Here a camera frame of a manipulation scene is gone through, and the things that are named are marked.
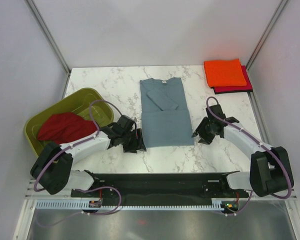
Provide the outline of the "blue-grey t-shirt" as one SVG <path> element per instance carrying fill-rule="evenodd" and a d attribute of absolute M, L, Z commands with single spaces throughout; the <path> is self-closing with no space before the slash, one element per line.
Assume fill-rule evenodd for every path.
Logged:
<path fill-rule="evenodd" d="M 182 79 L 140 80 L 141 125 L 147 148 L 193 146 L 192 123 Z"/>

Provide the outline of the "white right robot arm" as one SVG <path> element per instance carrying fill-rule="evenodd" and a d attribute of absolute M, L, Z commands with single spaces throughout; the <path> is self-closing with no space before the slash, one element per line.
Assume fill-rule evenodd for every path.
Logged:
<path fill-rule="evenodd" d="M 294 180 L 288 152 L 282 146 L 273 147 L 256 138 L 235 117 L 226 117 L 220 104 L 206 107 L 193 137 L 210 145 L 216 136 L 235 145 L 250 160 L 249 171 L 237 171 L 224 176 L 219 191 L 225 197 L 237 190 L 253 191 L 259 197 L 273 196 L 288 199 Z"/>

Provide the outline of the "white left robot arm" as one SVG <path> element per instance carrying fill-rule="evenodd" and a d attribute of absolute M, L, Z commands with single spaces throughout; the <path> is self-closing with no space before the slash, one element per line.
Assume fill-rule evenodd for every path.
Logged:
<path fill-rule="evenodd" d="M 63 189 L 73 189 L 96 196 L 100 191 L 97 176 L 89 170 L 74 170 L 73 165 L 95 152 L 122 146 L 125 153 L 146 151 L 141 128 L 126 115 L 79 140 L 48 143 L 30 170 L 35 179 L 34 191 L 55 195 Z"/>

